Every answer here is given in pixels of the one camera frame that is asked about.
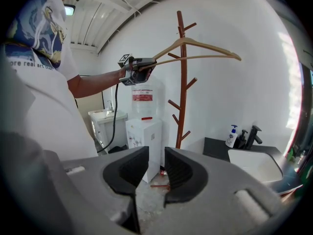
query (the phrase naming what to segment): black faucet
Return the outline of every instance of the black faucet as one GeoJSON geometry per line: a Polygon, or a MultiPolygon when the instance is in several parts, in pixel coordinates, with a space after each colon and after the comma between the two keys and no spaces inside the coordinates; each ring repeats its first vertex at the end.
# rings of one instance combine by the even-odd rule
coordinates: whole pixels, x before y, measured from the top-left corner
{"type": "Polygon", "coordinates": [[[248,141],[246,142],[246,146],[245,146],[246,150],[250,150],[252,148],[253,142],[255,140],[257,141],[258,144],[262,144],[262,140],[256,135],[258,131],[261,131],[261,129],[258,126],[253,125],[248,141]]]}

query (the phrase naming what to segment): coat rack branch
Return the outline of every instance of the coat rack branch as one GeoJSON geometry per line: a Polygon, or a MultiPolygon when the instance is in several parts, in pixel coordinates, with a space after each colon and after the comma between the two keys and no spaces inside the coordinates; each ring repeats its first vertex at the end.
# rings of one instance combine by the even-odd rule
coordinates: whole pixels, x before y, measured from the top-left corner
{"type": "Polygon", "coordinates": [[[183,30],[184,30],[184,28],[182,28],[181,26],[178,26],[179,35],[184,37],[185,36],[185,32],[183,30]]]}
{"type": "Polygon", "coordinates": [[[172,54],[172,53],[167,53],[170,57],[174,57],[174,58],[180,58],[180,56],[177,56],[177,55],[175,55],[175,54],[172,54]]]}
{"type": "Polygon", "coordinates": [[[172,116],[173,116],[173,119],[175,120],[176,124],[178,125],[178,119],[177,119],[177,117],[175,116],[175,114],[173,114],[172,116]]]}
{"type": "Polygon", "coordinates": [[[195,82],[197,82],[197,78],[193,78],[186,86],[186,89],[189,89],[195,82]]]}
{"type": "Polygon", "coordinates": [[[191,133],[190,131],[187,131],[186,134],[181,137],[181,140],[183,141],[190,133],[191,133]]]}
{"type": "Polygon", "coordinates": [[[176,109],[178,109],[179,111],[181,110],[181,107],[178,106],[176,103],[174,103],[172,100],[168,100],[169,104],[173,105],[176,109]]]}
{"type": "Polygon", "coordinates": [[[190,28],[192,28],[193,26],[196,26],[196,25],[197,25],[197,23],[193,23],[191,25],[188,25],[187,27],[185,27],[184,31],[186,31],[186,30],[188,30],[188,29],[190,29],[190,28]]]}

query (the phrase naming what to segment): man's arm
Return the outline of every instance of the man's arm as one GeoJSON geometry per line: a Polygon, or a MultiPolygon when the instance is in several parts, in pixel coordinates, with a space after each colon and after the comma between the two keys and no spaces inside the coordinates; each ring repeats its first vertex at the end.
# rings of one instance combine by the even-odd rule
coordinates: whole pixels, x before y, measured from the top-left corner
{"type": "Polygon", "coordinates": [[[72,92],[74,98],[90,96],[118,84],[119,79],[124,77],[124,75],[124,69],[96,76],[81,77],[80,75],[77,75],[67,81],[68,89],[72,92]]]}

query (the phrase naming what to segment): ceiling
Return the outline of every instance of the ceiling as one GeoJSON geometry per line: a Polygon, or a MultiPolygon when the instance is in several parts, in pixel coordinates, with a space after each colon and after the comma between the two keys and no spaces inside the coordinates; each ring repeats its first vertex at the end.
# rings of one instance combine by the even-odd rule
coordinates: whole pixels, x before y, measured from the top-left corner
{"type": "Polygon", "coordinates": [[[76,7],[66,18],[71,48],[99,53],[127,19],[140,16],[138,10],[151,2],[156,0],[64,0],[76,7]]]}

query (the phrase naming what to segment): white t-shirt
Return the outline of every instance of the white t-shirt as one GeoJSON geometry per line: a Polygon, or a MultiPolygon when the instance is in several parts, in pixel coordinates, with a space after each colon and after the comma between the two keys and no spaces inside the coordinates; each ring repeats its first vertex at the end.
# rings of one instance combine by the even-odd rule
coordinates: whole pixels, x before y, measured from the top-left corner
{"type": "Polygon", "coordinates": [[[97,156],[94,142],[68,89],[78,75],[62,0],[29,0],[7,33],[5,54],[35,101],[23,133],[60,160],[97,156]]]}

